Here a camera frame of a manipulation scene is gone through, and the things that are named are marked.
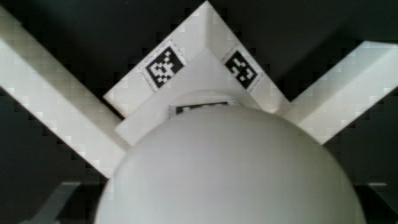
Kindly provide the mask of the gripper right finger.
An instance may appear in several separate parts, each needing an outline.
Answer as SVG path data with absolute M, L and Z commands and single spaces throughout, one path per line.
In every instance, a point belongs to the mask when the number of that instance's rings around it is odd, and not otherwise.
M 365 189 L 368 224 L 398 224 L 398 188 L 388 183 L 368 183 Z

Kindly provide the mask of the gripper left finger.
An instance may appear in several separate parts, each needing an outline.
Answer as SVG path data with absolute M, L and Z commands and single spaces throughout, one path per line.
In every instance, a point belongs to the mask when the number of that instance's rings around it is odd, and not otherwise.
M 80 187 L 78 182 L 62 182 L 45 201 L 34 217 L 20 224 L 59 224 L 59 214 L 68 204 L 71 195 Z

